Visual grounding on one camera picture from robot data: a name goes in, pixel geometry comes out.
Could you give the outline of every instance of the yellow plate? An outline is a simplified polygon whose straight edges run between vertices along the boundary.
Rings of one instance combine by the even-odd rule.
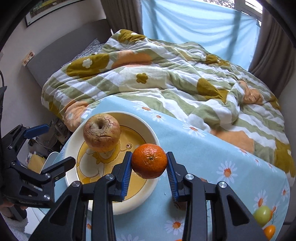
[[[115,117],[121,127],[121,136],[114,150],[107,153],[97,153],[84,142],[81,124],[68,141],[65,158],[72,156],[76,159],[75,168],[66,173],[66,183],[69,186],[79,180],[83,184],[95,182],[102,176],[111,173],[113,167],[122,163],[126,151],[133,152],[139,145],[152,143],[159,145],[158,139],[151,127],[141,118],[121,111],[106,112]],[[154,190],[158,179],[145,180],[132,171],[128,194],[123,202],[113,203],[113,213],[129,212],[141,205]],[[88,209],[92,210],[92,201]]]

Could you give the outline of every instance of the tangerine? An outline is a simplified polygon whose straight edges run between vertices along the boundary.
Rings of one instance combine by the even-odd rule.
[[[269,225],[265,229],[263,229],[268,240],[271,240],[272,236],[276,232],[276,227],[274,225]]]
[[[143,179],[159,177],[168,164],[164,150],[154,144],[143,144],[136,148],[131,157],[131,167]]]

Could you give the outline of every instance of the bowl rim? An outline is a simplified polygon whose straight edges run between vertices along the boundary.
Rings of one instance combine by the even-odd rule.
[[[129,115],[133,118],[136,118],[137,120],[139,120],[142,124],[144,124],[146,126],[146,128],[148,128],[149,132],[152,134],[152,137],[155,141],[155,144],[156,145],[160,145],[159,144],[159,140],[155,134],[155,132],[153,131],[153,129],[149,126],[149,124],[147,122],[145,122],[142,118],[136,116],[135,114],[132,114],[132,113],[129,113],[129,112],[126,112],[126,111],[105,111],[105,112],[102,112],[100,114],[111,114],[111,113],[119,113],[119,114],[125,114],[125,115]],[[89,115],[85,121],[83,123],[80,124],[80,126],[75,130],[75,132],[77,130],[80,130],[81,128],[84,127],[86,121],[94,116],[94,115]],[[65,156],[64,158],[66,158],[68,155],[67,155],[67,150],[69,149],[69,144],[71,143],[71,138],[72,136],[70,137],[69,139],[69,143],[68,145],[66,146],[66,149],[65,149]],[[77,180],[79,180],[78,178],[78,175],[77,175],[77,169],[76,169],[76,165],[74,168],[72,168],[71,170],[75,170],[76,172],[76,177],[77,177]],[[66,184],[67,186],[70,186],[70,184],[73,182],[73,180],[70,182],[69,180],[69,174],[67,174],[68,172],[66,172],[66,175],[65,175],[65,181],[66,181]],[[114,215],[118,215],[118,214],[123,214],[123,213],[127,213],[127,212],[130,212],[131,210],[137,208],[138,206],[140,206],[141,204],[143,204],[145,202],[145,200],[151,195],[151,193],[153,192],[153,190],[155,189],[156,187],[156,184],[158,182],[159,178],[154,178],[154,179],[147,179],[146,183],[144,184],[144,186],[142,187],[142,189],[136,194],[134,195],[133,197],[129,198],[128,200],[125,200],[123,202],[116,202],[116,203],[113,203],[113,214]],[[92,211],[92,205],[93,205],[93,201],[90,200],[89,201],[89,205],[88,205],[88,209],[90,211]]]

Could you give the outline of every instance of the picture frame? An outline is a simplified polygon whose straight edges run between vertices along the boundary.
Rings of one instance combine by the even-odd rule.
[[[26,15],[27,27],[57,9],[80,1],[83,0],[41,0]]]

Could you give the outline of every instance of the table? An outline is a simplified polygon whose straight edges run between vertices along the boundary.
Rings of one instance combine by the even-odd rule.
[[[97,113],[126,111],[146,121],[156,133],[165,152],[172,151],[176,161],[187,171],[209,183],[227,182],[251,213],[261,205],[274,210],[267,225],[276,226],[275,240],[289,205],[289,184],[285,173],[254,155],[171,116],[131,102],[108,96],[86,120]],[[66,158],[65,148],[53,164]],[[55,199],[67,188],[63,179],[56,182]],[[211,236],[210,207],[207,205],[208,236]],[[131,212],[114,216],[117,241],[175,241],[182,238],[185,211],[174,206],[166,172],[160,177],[150,197]],[[91,212],[88,212],[86,240],[91,240]]]

